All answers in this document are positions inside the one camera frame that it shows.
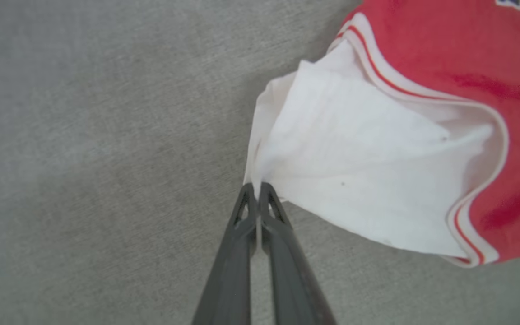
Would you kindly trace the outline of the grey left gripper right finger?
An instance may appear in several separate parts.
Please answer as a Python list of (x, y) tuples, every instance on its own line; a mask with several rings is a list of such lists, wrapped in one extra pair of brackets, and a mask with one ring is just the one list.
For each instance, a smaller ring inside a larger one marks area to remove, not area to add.
[(334, 313), (269, 183), (259, 196), (263, 249), (269, 255), (277, 325), (335, 325)]

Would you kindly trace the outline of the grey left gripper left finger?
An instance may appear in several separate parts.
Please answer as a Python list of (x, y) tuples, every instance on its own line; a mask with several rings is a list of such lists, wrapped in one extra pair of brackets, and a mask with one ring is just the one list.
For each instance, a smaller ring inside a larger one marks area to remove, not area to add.
[(254, 188), (247, 183), (227, 222), (192, 324), (251, 324), (250, 259), (256, 247), (257, 218)]

